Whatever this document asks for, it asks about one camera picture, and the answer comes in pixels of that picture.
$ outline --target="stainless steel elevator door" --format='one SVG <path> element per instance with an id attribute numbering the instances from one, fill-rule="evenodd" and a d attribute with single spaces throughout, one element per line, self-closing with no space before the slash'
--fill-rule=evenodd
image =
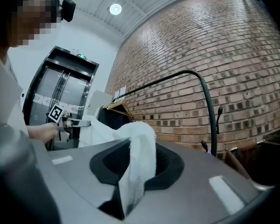
<path id="1" fill-rule="evenodd" d="M 79 115 L 82 112 L 81 100 L 84 99 L 83 94 L 85 93 L 85 89 L 87 89 L 87 82 L 68 75 L 63 85 L 64 87 L 62 88 L 58 104 L 70 112 L 73 119 L 81 119 L 82 117 Z M 64 143 L 56 142 L 54 149 L 73 148 L 77 144 L 78 140 L 69 140 Z"/>
<path id="2" fill-rule="evenodd" d="M 35 91 L 31 106 L 29 125 L 43 125 L 47 120 L 49 105 L 62 72 L 47 68 Z"/>
<path id="3" fill-rule="evenodd" d="M 31 106 L 29 125 L 37 126 L 52 122 L 47 114 L 54 104 L 62 106 L 72 114 L 72 118 L 81 119 L 84 111 L 89 81 L 72 75 L 69 70 L 54 70 L 47 67 L 36 88 Z M 79 140 L 54 142 L 53 149 L 67 149 L 78 146 Z"/>

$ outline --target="person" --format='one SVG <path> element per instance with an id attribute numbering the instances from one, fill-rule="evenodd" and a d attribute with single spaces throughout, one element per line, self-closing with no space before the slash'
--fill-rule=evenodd
<path id="1" fill-rule="evenodd" d="M 59 3 L 59 0 L 0 0 L 0 123 L 20 129 L 29 138 L 43 143 L 58 134 L 57 125 L 25 125 L 21 89 L 7 52 L 10 47 L 27 45 L 42 29 L 58 22 Z"/>

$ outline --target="green exit sign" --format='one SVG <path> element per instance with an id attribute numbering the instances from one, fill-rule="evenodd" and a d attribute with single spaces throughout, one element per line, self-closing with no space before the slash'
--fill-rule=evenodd
<path id="1" fill-rule="evenodd" d="M 80 58 L 82 58 L 82 59 L 84 59 L 84 60 L 86 59 L 86 56 L 83 56 L 83 55 L 81 55 L 81 54 L 78 54 L 77 57 L 80 57 Z"/>

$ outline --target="hand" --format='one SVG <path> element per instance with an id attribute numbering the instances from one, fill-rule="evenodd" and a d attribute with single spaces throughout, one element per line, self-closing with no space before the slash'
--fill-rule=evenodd
<path id="1" fill-rule="evenodd" d="M 40 126 L 27 126 L 29 138 L 40 140 L 43 143 L 50 141 L 58 135 L 57 124 L 47 123 Z"/>

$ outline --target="ceiling light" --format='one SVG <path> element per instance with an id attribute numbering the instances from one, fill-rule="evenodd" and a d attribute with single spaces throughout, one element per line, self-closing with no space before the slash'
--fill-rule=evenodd
<path id="1" fill-rule="evenodd" d="M 109 8 L 109 12 L 113 15 L 118 15 L 121 13 L 121 5 L 115 3 L 115 4 L 112 4 Z"/>

